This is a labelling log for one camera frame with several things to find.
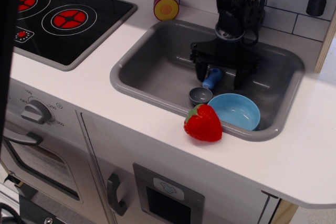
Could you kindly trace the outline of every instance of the white cabinet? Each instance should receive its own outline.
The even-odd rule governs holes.
[[[88,113],[80,114],[80,117],[95,155],[103,190],[106,192],[112,173],[119,177],[117,198],[125,202],[127,210],[123,216],[115,214],[118,224],[162,223],[141,210],[133,164],[162,176],[166,185],[176,183],[203,195],[204,212],[200,223],[269,222],[279,199],[262,193],[235,174],[120,124]],[[103,200],[107,204],[106,194]]]

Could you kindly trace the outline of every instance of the wooden panel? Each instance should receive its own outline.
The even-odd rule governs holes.
[[[315,72],[320,73],[324,60],[327,57],[330,45],[332,43],[332,40],[334,39],[336,33],[336,12],[334,13],[334,16],[332,17],[329,29],[327,31],[327,34],[324,38],[324,42],[320,51],[319,58],[317,59],[316,65],[315,65]]]
[[[282,199],[271,224],[289,224],[298,207]]]

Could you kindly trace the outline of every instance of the oven door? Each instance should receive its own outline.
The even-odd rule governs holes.
[[[1,149],[6,171],[95,223],[111,223],[81,146],[8,117]]]

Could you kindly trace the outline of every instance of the oven window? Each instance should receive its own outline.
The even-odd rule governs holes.
[[[76,185],[67,166],[57,155],[39,146],[21,145],[9,141],[6,143],[22,167],[79,200]]]

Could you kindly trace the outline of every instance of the sink basin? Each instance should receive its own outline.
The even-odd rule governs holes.
[[[202,85],[190,60],[190,45],[214,38],[214,30],[180,20],[157,23],[112,68],[110,81],[124,94],[187,116],[194,107],[189,91]],[[260,59],[257,72],[235,90],[236,70],[220,67],[224,76],[213,94],[237,93],[250,98],[260,110],[257,128],[248,131],[222,122],[223,131],[248,141],[265,141],[284,128],[304,66],[295,54],[270,45],[258,43],[248,51]]]

